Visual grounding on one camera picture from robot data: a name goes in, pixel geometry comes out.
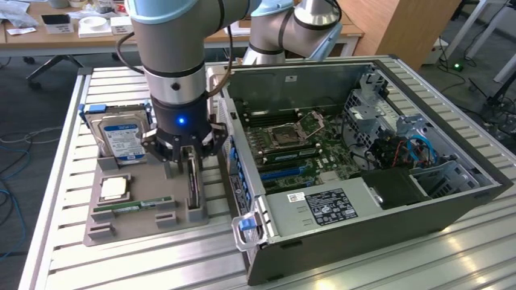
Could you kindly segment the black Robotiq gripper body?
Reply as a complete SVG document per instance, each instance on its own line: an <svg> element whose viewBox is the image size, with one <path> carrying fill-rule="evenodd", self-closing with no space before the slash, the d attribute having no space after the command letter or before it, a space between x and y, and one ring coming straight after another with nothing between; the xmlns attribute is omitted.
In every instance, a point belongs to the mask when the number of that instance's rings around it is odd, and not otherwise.
<svg viewBox="0 0 516 290"><path fill-rule="evenodd" d="M156 115L158 139L174 145L179 139L180 147L203 147L203 140L211 133L212 127L208 121L207 97L200 96L186 104L168 104L151 97L154 112Z"/></svg>

